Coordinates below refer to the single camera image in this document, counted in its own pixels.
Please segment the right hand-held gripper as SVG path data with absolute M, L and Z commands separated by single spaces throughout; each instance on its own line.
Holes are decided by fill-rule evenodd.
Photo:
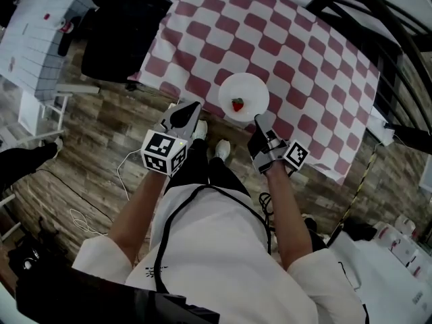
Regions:
M 254 118 L 256 130 L 247 146 L 254 168 L 261 174 L 269 170 L 276 161 L 281 161 L 289 175 L 301 169 L 310 151 L 297 140 L 280 138 L 271 127 L 265 114 Z

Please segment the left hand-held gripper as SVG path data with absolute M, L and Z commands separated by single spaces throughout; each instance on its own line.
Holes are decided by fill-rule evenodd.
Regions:
M 140 149 L 147 169 L 172 176 L 182 166 L 201 108 L 198 101 L 185 101 L 162 114 L 155 125 L 157 132 L 148 130 Z M 162 132 L 178 132 L 179 138 Z

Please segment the white round plate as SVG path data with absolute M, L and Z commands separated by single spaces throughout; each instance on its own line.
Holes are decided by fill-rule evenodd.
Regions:
M 242 98 L 243 108 L 235 112 L 232 99 Z M 256 115 L 266 112 L 269 106 L 267 85 L 257 76 L 238 73 L 225 79 L 219 88 L 219 106 L 223 112 L 237 122 L 252 122 Z

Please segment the person's left forearm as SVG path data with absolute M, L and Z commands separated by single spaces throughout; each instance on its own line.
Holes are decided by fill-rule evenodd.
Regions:
M 145 240 L 166 178 L 165 174 L 149 171 L 115 218 L 107 234 L 132 265 Z

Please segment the person's right forearm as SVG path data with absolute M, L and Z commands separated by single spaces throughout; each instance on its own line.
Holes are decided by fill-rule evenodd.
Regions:
M 282 266 L 287 270 L 313 252 L 311 237 L 296 203 L 285 165 L 275 161 L 265 172 L 271 195 L 275 235 Z

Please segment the red white checkered table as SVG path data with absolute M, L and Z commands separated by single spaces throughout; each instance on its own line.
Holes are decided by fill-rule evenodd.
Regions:
M 290 0 L 175 0 L 132 77 L 227 118 L 219 89 L 237 73 L 267 85 L 273 129 L 342 183 L 377 92 L 379 70 L 369 59 Z

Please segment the person's left white shoe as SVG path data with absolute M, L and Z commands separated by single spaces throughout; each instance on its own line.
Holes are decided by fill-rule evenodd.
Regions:
M 195 130 L 192 134 L 193 140 L 205 140 L 207 136 L 208 125 L 205 120 L 198 120 Z

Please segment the person's white shoe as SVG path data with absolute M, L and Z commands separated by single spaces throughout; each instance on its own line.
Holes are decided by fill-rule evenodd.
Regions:
M 215 147 L 214 158 L 219 158 L 225 162 L 230 155 L 230 151 L 230 142 L 227 140 L 220 140 Z
M 208 125 L 205 120 L 198 120 L 195 130 L 192 134 L 193 140 L 205 140 L 207 136 Z

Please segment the person's right white shoe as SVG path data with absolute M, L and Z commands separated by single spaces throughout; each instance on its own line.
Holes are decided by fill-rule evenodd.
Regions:
M 215 147 L 214 158 L 219 158 L 225 162 L 230 155 L 230 151 L 230 142 L 227 140 L 220 140 Z

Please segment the person's black trousers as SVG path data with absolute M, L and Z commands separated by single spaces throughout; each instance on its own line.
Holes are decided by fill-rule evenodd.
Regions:
M 208 144 L 196 139 L 188 150 L 188 156 L 180 169 L 170 179 L 164 194 L 169 189 L 191 184 L 210 184 L 216 187 L 235 190 L 250 196 L 237 176 L 228 168 L 221 157 L 207 159 Z

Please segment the black mesh office chair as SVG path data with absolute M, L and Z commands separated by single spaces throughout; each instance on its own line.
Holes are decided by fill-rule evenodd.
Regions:
M 171 5 L 170 0 L 92 0 L 97 6 L 81 72 L 95 80 L 137 87 L 135 76 Z

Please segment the white wooden chair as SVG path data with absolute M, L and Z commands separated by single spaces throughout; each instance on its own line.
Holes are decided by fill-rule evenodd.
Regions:
M 100 88 L 97 86 L 58 84 L 53 98 L 46 103 L 23 92 L 18 120 L 0 127 L 0 152 L 63 134 L 65 110 L 72 95 L 95 95 L 99 91 Z

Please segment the white flat board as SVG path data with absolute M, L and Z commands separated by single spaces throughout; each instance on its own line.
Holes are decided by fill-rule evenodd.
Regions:
M 378 141 L 385 147 L 394 142 L 394 130 L 386 128 L 387 120 L 372 107 L 371 114 L 367 121 L 367 130 L 378 139 Z

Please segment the black bag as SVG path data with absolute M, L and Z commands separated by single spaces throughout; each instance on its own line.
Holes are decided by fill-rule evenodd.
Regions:
M 377 233 L 377 229 L 372 225 L 357 221 L 349 221 L 345 223 L 344 229 L 353 241 L 371 241 Z

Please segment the white side table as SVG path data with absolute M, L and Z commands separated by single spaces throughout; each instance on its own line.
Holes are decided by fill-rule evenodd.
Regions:
M 386 248 L 339 233 L 329 246 L 370 324 L 432 324 L 432 287 L 415 278 Z

